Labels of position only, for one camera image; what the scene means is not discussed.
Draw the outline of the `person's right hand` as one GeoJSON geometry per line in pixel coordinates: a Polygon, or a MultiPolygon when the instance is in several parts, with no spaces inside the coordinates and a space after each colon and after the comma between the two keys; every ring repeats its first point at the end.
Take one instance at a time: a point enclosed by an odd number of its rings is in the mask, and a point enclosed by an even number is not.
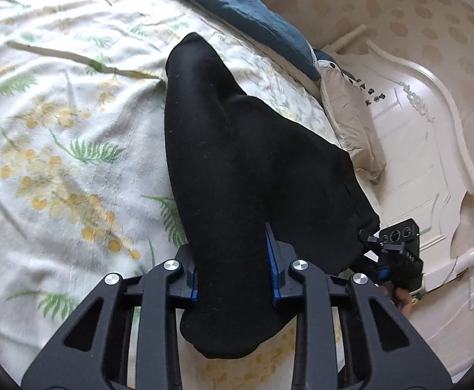
{"type": "Polygon", "coordinates": [[[409,317],[413,308],[413,297],[410,292],[401,288],[389,289],[387,286],[381,284],[378,286],[378,288],[384,296],[390,298],[400,313],[402,313],[405,317],[409,317]]]}

